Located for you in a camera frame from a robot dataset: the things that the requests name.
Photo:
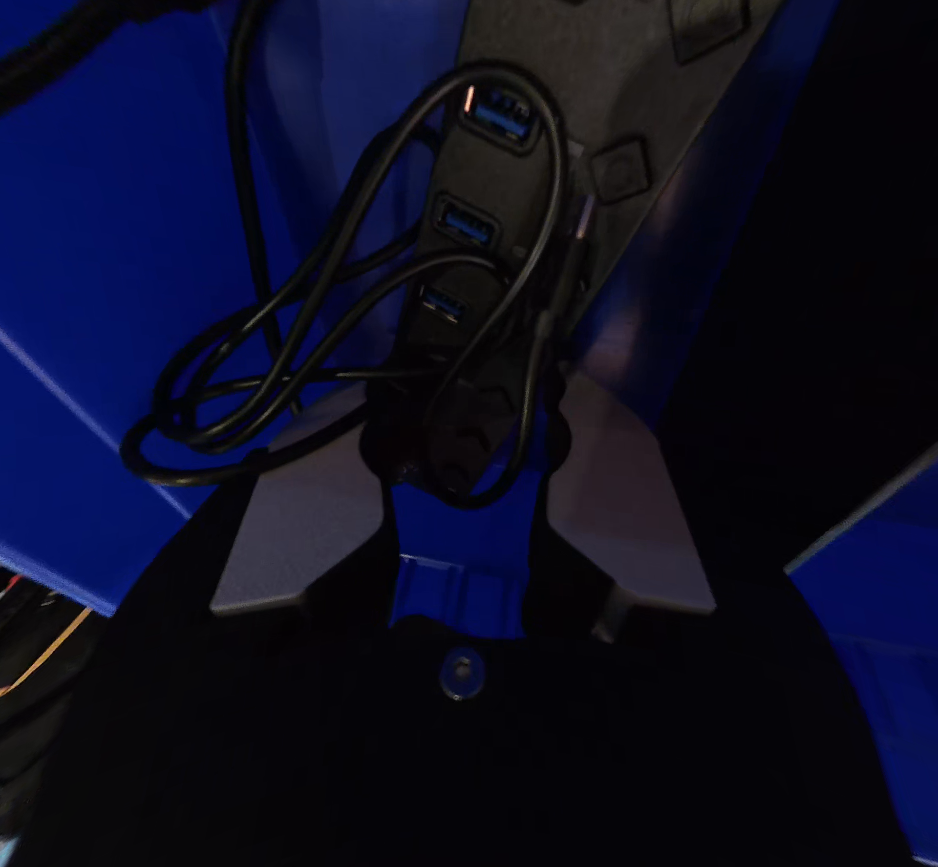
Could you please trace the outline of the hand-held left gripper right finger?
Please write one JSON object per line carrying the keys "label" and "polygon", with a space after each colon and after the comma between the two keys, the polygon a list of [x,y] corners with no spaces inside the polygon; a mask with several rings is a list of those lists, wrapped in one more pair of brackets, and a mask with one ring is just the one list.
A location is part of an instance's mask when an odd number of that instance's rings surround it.
{"label": "hand-held left gripper right finger", "polygon": [[581,371],[569,377],[559,412],[570,449],[548,480],[551,528],[632,603],[712,614],[716,601],[658,439]]}

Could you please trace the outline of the black multi-port USB hub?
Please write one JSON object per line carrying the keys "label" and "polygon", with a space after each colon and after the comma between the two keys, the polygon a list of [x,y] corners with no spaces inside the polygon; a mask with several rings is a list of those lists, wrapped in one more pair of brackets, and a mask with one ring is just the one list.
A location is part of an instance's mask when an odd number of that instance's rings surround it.
{"label": "black multi-port USB hub", "polygon": [[558,342],[787,0],[470,0],[402,349],[416,484],[507,493]]}

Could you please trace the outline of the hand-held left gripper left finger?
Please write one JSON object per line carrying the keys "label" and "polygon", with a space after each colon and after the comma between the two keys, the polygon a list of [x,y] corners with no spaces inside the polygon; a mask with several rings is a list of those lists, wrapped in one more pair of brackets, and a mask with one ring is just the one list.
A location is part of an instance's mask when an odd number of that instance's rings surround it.
{"label": "hand-held left gripper left finger", "polygon": [[259,478],[210,603],[213,615],[299,604],[379,531],[384,493],[361,454],[363,429],[358,424]]}

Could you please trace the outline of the blue plastic bin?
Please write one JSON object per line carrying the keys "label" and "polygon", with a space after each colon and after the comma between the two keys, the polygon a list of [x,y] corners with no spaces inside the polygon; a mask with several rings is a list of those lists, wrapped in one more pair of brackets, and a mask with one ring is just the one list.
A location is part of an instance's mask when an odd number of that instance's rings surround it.
{"label": "blue plastic bin", "polygon": [[[777,12],[558,342],[520,475],[461,509],[413,476],[440,367],[400,337],[469,1],[2,0],[2,352],[113,450],[2,359],[2,556],[116,607],[11,865],[916,865],[788,563],[641,606],[546,517],[577,371],[686,517],[661,418],[842,0]],[[379,531],[213,615],[259,478],[358,424]],[[927,647],[934,447],[793,559],[875,550],[847,612],[912,606]]]}

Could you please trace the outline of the black bin divider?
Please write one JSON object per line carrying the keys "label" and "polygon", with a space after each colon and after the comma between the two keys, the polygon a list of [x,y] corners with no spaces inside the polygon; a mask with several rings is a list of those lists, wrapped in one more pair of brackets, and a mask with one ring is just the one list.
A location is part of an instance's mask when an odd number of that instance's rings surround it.
{"label": "black bin divider", "polygon": [[712,579],[936,444],[936,195],[936,0],[842,0],[659,426]]}

